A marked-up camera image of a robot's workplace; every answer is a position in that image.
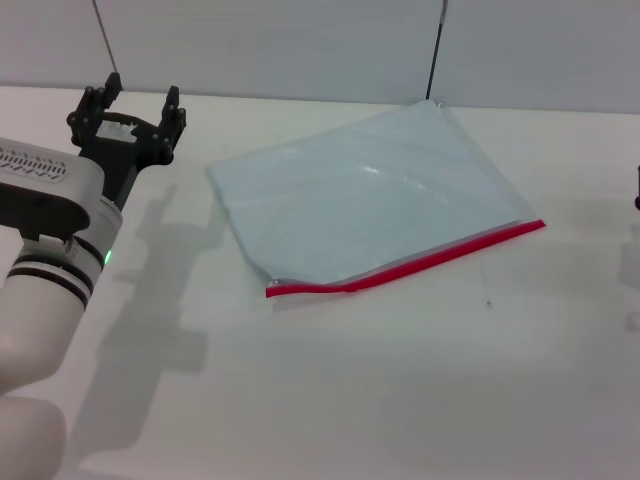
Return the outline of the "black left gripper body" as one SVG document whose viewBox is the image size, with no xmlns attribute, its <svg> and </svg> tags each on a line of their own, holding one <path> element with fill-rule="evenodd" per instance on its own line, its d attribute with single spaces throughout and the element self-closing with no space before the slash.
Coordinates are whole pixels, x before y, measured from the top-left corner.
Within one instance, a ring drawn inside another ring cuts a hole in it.
<svg viewBox="0 0 640 480">
<path fill-rule="evenodd" d="M 133 126 L 134 141 L 99 136 L 98 129 L 104 122 Z M 80 156 L 102 169 L 102 196 L 117 208 L 123 208 L 142 170 L 173 161 L 173 130 L 161 129 L 130 115 L 103 113 L 82 129 Z"/>
</svg>

